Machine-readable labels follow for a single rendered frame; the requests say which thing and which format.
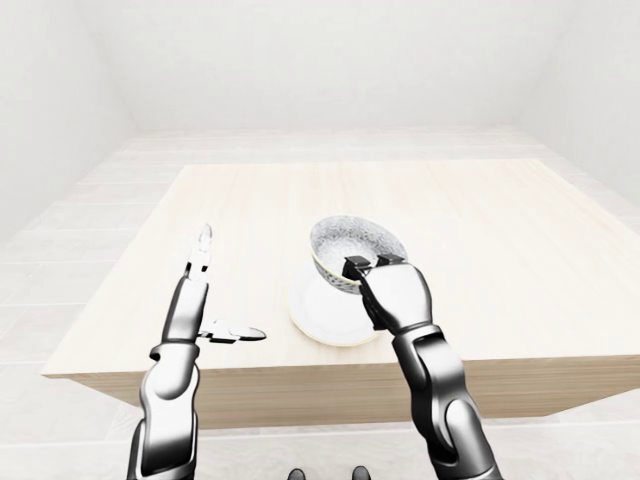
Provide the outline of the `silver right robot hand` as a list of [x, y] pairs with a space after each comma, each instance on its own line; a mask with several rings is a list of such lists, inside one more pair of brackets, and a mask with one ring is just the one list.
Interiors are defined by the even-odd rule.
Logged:
[[433, 323], [432, 296], [419, 269], [396, 254], [381, 254], [373, 265], [362, 256], [345, 258], [342, 275], [359, 284], [375, 330], [397, 336]]

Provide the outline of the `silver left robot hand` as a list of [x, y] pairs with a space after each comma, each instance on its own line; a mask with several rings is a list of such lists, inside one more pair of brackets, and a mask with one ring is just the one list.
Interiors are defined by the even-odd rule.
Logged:
[[163, 342], [195, 342], [197, 338], [205, 338], [211, 343], [233, 344], [267, 338], [262, 330], [254, 327], [239, 326], [222, 320], [203, 323], [209, 290], [206, 272], [212, 238], [212, 228], [205, 224], [174, 290], [162, 332]]

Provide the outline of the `patterned black bowl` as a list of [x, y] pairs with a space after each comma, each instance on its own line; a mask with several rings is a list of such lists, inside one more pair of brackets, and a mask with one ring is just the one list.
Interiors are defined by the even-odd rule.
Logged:
[[359, 295], [360, 282], [343, 275], [346, 258], [363, 257], [371, 266], [379, 255], [408, 258], [404, 245], [390, 231], [368, 219], [334, 215], [318, 221], [309, 236], [317, 271], [334, 288]]

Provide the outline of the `white plate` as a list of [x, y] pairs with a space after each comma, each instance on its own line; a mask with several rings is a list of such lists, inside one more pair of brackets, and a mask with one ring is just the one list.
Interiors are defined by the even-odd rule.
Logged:
[[292, 322], [319, 343], [355, 347], [377, 337], [360, 297], [330, 286], [311, 260], [293, 275], [287, 301]]

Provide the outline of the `pale wooden table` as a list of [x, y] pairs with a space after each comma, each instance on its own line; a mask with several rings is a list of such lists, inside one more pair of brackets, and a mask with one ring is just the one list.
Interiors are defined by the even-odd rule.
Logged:
[[213, 228], [207, 320], [265, 331], [205, 344], [205, 428], [405, 421], [391, 338], [351, 348], [301, 330], [287, 296], [334, 214], [394, 233], [489, 418], [543, 416], [640, 388], [640, 234], [527, 160], [185, 167], [44, 367], [133, 404], [175, 284]]

